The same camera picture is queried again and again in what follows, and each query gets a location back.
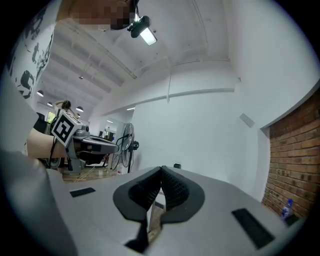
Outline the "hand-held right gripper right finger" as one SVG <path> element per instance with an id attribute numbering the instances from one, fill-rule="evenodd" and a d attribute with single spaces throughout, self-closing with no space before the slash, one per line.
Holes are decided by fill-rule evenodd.
<path id="1" fill-rule="evenodd" d="M 165 165 L 161 167 L 161 189 L 166 208 L 160 218 L 162 225 L 187 222 L 205 202 L 200 185 Z"/>

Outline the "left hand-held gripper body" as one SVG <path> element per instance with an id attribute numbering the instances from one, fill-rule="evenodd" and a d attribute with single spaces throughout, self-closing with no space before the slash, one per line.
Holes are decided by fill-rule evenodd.
<path id="1" fill-rule="evenodd" d="M 80 174 L 86 165 L 99 164 L 104 156 L 119 150 L 115 143 L 91 135 L 87 125 L 67 112 L 59 115 L 51 133 L 65 148 L 67 172 L 71 174 Z"/>

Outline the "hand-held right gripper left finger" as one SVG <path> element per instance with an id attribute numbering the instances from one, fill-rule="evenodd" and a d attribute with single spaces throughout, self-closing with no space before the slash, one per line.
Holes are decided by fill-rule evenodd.
<path id="1" fill-rule="evenodd" d="M 161 185 L 162 169 L 158 166 L 119 186 L 113 193 L 114 205 L 125 219 L 146 222 Z"/>

